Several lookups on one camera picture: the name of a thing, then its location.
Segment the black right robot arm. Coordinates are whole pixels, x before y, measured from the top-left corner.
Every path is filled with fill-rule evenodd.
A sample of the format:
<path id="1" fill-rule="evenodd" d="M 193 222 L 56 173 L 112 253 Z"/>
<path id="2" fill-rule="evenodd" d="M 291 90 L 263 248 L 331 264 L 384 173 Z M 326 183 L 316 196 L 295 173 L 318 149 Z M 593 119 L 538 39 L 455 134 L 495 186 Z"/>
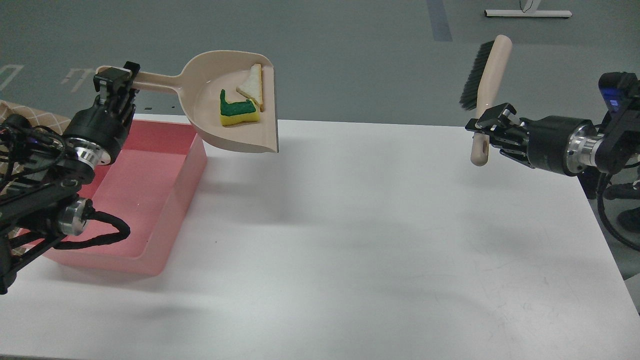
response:
<path id="1" fill-rule="evenodd" d="M 639 78 L 635 73 L 611 71 L 598 80 L 606 105 L 601 123 L 549 115 L 539 120 L 517 116 L 510 103 L 494 105 L 470 119 L 465 129 L 487 136 L 499 153 L 523 166 L 567 177 L 578 177 L 583 191 L 596 200 L 606 230 L 627 248 L 639 244 L 626 239 L 606 215 L 606 199 L 638 199 L 639 182 L 611 184 L 622 170 L 638 167 Z"/>

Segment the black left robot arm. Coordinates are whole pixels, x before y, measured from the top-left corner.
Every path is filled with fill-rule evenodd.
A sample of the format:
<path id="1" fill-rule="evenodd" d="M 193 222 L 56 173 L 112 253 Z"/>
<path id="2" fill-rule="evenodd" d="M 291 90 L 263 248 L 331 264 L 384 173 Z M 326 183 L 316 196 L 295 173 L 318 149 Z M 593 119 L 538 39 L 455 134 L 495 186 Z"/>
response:
<path id="1" fill-rule="evenodd" d="M 96 168 L 113 164 L 130 134 L 140 65 L 106 67 L 94 75 L 96 98 L 57 133 L 10 114 L 1 123 L 1 293 L 18 272 L 50 249 L 70 251 L 125 240 L 130 226 L 96 210 L 80 190 Z"/>

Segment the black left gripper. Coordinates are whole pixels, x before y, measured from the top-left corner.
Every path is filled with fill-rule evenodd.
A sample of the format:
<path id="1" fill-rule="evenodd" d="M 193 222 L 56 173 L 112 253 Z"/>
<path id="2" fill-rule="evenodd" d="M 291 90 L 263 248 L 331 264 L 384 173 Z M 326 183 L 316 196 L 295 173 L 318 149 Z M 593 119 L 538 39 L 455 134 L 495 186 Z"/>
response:
<path id="1" fill-rule="evenodd" d="M 93 76 L 98 96 L 87 109 L 76 112 L 66 130 L 64 139 L 80 139 L 103 150 L 108 158 L 102 162 L 110 166 L 120 154 L 130 134 L 135 114 L 138 89 L 134 82 L 140 72 L 138 63 L 127 61 L 126 70 L 98 70 Z"/>

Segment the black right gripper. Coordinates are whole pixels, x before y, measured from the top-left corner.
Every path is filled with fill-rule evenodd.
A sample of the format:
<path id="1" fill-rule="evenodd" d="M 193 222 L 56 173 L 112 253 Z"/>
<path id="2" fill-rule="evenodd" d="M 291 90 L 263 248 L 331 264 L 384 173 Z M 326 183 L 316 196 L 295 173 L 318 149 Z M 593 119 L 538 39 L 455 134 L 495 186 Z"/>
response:
<path id="1" fill-rule="evenodd" d="M 590 120 L 547 116 L 540 120 L 518 117 L 510 103 L 494 105 L 465 125 L 468 132 L 489 136 L 491 146 L 531 169 L 575 177 L 592 167 L 586 144 L 597 137 Z"/>

